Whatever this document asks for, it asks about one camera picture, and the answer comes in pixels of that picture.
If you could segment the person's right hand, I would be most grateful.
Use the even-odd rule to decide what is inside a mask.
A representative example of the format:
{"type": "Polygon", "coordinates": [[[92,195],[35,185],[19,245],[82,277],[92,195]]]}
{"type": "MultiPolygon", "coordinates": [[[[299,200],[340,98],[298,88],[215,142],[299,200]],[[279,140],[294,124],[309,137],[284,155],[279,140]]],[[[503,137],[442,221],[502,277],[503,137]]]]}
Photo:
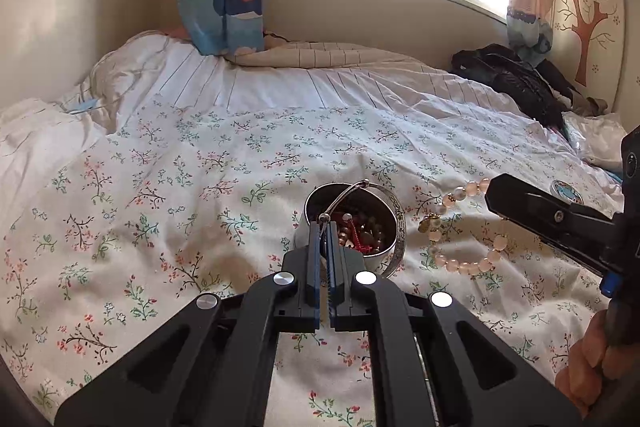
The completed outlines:
{"type": "Polygon", "coordinates": [[[624,352],[606,341],[604,310],[593,315],[585,336],[568,351],[567,367],[555,377],[555,387],[577,407],[581,417],[596,403],[605,379],[620,379],[628,369],[624,352]]]}

